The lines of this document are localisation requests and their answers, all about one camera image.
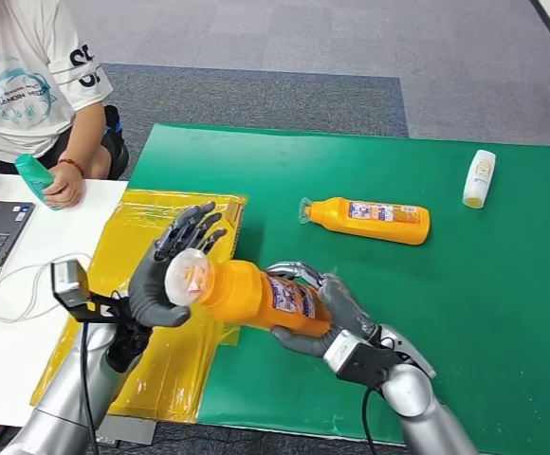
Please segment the red bracelet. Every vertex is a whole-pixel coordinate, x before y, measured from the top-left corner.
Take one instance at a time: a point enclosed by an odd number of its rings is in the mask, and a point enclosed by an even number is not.
[[[67,163],[73,166],[75,166],[79,173],[81,173],[81,177],[83,177],[83,168],[79,165],[79,163],[73,160],[73,159],[68,159],[68,158],[61,158],[58,160],[58,164],[61,163]]]

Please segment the humanoid robot hand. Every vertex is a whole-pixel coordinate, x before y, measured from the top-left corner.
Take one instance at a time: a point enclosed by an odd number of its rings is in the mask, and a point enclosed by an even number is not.
[[[320,273],[301,262],[283,262],[267,267],[269,275],[292,280],[301,278],[317,290],[332,317],[330,329],[322,337],[295,334],[285,327],[273,327],[270,332],[282,346],[306,355],[323,357],[341,330],[369,339],[377,325],[363,310],[342,280],[333,273]]]
[[[214,202],[185,209],[154,243],[136,267],[128,286],[132,316],[146,327],[178,327],[190,317],[188,307],[170,303],[166,295],[165,279],[173,258],[187,248],[208,253],[226,231],[216,229],[206,234],[222,217],[215,212]]]

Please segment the green cutting mat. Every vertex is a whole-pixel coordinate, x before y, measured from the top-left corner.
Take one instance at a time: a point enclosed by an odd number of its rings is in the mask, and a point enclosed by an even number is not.
[[[496,169],[486,207],[468,209],[479,148]],[[249,196],[236,257],[336,270],[431,360],[479,449],[550,454],[550,147],[159,124],[130,184]],[[303,196],[421,205],[431,231],[403,246],[301,226]],[[199,421],[361,438],[363,392],[243,329],[217,351]],[[375,439],[401,441],[379,397],[369,413]]]

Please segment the yellow plastic bag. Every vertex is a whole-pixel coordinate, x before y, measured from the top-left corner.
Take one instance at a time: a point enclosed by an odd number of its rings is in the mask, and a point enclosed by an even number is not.
[[[89,287],[109,296],[127,294],[129,277],[150,242],[182,209],[216,203],[224,216],[214,225],[227,235],[210,251],[213,261],[233,256],[245,199],[238,196],[127,190],[104,226],[89,266]],[[203,383],[219,342],[236,343],[238,326],[211,318],[200,305],[191,305],[191,318],[175,329],[156,328],[141,362],[130,375],[110,414],[172,422],[194,422]],[[68,353],[79,324],[69,318],[35,389],[36,403]]]

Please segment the white t-shirt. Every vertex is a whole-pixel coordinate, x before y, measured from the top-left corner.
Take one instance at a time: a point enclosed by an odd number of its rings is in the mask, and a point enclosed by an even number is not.
[[[0,0],[0,160],[43,155],[111,91],[61,0]]]

